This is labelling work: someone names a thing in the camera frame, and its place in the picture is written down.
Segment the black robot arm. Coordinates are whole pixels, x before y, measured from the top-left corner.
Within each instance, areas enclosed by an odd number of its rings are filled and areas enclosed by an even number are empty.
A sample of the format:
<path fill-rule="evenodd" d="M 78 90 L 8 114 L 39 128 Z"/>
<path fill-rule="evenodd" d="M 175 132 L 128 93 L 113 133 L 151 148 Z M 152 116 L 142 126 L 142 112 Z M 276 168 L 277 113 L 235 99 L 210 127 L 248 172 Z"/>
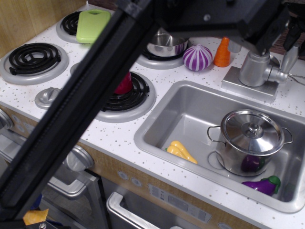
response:
<path fill-rule="evenodd" d="M 67 154 L 160 28 L 228 37 L 266 53 L 288 26 L 282 0 L 119 0 L 117 10 L 0 179 L 0 221 L 23 225 Z"/>

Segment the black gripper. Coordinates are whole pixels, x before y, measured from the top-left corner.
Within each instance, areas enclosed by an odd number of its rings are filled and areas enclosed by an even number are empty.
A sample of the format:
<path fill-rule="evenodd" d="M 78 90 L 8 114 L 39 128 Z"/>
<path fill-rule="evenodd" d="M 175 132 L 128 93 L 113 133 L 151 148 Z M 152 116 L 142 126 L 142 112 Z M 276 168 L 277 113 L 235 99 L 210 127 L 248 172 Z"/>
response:
<path fill-rule="evenodd" d="M 290 14 L 290 22 L 285 35 L 283 47 L 289 51 L 305 31 L 305 4 L 304 3 L 285 3 Z"/>

